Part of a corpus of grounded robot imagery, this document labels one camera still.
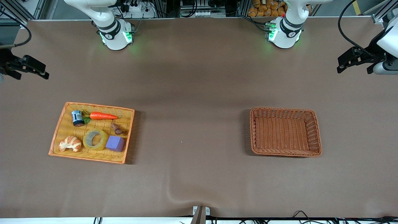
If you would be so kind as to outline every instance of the woven basket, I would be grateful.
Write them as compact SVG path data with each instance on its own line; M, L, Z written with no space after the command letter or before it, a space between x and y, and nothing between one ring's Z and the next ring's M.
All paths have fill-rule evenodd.
M73 110L85 110L88 113L93 111L98 111L106 114L113 114L118 117L116 120L92 120L88 124L82 127L73 126L72 122L72 111ZM108 163L125 163L127 148L129 146L129 140L131 135L131 129L133 126L134 110L115 107L115 106L103 106L97 104L85 104L85 103L73 103L66 102L64 108L62 109L61 116L59 117L57 127L55 128L53 140L51 142L51 147L49 155L67 157L73 159L86 159L95 160ZM82 148L79 152L72 152L70 149L66 149L64 152L59 151L59 143L68 136L76 136L80 141L83 141L84 134L92 129L99 128L106 132L110 136L115 136L114 130L111 127L111 123L114 122L120 126L124 131L123 134L119 135L125 140L125 146L122 152L112 151L107 148L101 151L94 151L85 148L82 144ZM93 139L93 144L99 142L101 137L99 135L95 136Z
M252 151L260 155L317 157L322 153L312 110L255 107L250 111Z

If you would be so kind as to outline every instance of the purple cube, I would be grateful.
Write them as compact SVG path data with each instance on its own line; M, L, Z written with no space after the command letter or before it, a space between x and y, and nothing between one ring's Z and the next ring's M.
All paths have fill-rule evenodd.
M121 152L123 151L124 143L124 139L119 136L109 136L106 148L112 151Z

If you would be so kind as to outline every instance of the brown table surface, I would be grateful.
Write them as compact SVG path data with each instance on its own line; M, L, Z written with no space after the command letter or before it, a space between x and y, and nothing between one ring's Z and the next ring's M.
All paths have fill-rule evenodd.
M13 50L47 65L1 84L0 217L379 217L398 211L398 76L336 73L351 45L337 18L310 18L301 40L277 49L243 19L143 21L134 45L111 51L90 22L29 22ZM345 18L366 46L382 29ZM17 42L26 38L21 30ZM128 161L48 156L66 101L137 110ZM249 109L318 115L319 158L256 156Z

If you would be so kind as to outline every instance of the small can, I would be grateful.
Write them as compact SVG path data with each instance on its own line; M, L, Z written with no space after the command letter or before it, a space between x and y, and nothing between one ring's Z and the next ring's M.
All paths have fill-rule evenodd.
M80 110L72 111L73 126L80 127L84 125L82 112Z

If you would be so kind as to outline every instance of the orange tray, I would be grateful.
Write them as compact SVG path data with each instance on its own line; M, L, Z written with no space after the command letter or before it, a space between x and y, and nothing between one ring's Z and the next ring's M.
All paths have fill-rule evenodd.
M73 110L85 110L88 113L98 111L106 114L116 115L118 119L92 120L88 124L85 124L81 127L75 127L73 126L71 115ZM133 128L133 119L133 109L98 104L66 102L64 108L62 109L61 116L59 117L57 127L55 128L49 155L123 164L126 162L127 148L129 146L131 130ZM99 128L108 135L115 136L116 134L111 127L112 122L118 124L124 131L123 134L119 135L125 140L125 146L122 152L112 151L107 148L101 151L94 151L85 148L83 144L79 152L72 152L71 149L66 149L64 152L59 151L58 146L63 139L68 136L76 136L80 141L83 141L84 134L92 128ZM99 135L95 136L93 139L93 144L98 143L100 139L101 137Z
M319 125L312 110L255 107L250 111L252 151L260 155L318 157Z

